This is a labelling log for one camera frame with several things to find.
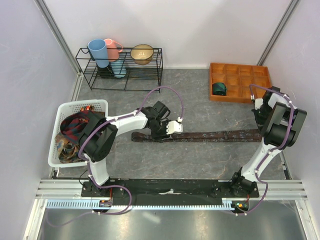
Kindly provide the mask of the brown floral tie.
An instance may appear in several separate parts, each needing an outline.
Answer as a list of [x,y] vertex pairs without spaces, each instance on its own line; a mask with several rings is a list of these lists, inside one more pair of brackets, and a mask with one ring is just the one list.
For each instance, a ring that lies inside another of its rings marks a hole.
[[258,129],[185,132],[158,138],[150,134],[133,132],[131,140],[136,143],[255,143],[261,142],[262,136]]

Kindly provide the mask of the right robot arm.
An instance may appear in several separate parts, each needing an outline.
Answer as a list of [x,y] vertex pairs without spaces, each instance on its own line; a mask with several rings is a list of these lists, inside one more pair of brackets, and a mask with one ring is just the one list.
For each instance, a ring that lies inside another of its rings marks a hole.
[[290,97],[278,87],[250,84],[249,90],[261,143],[252,158],[230,180],[229,191],[235,197],[258,192],[257,183],[262,182],[262,172],[274,157],[295,144],[307,117],[307,111],[294,106]]

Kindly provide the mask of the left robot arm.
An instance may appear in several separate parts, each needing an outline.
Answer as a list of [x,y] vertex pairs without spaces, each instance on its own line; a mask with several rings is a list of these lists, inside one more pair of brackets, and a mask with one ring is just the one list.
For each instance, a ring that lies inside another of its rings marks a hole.
[[95,194],[104,197],[110,191],[106,158],[116,137],[134,130],[150,129],[152,136],[163,139],[168,136],[170,114],[169,108],[161,101],[113,117],[100,118],[92,111],[86,114],[88,122],[78,138],[78,156],[87,163],[88,178],[93,182]]

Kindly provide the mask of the green tie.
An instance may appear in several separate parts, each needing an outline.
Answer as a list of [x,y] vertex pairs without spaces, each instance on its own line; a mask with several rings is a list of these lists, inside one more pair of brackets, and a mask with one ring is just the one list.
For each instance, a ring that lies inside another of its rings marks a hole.
[[212,84],[212,94],[216,96],[226,96],[227,87],[223,82],[215,82]]

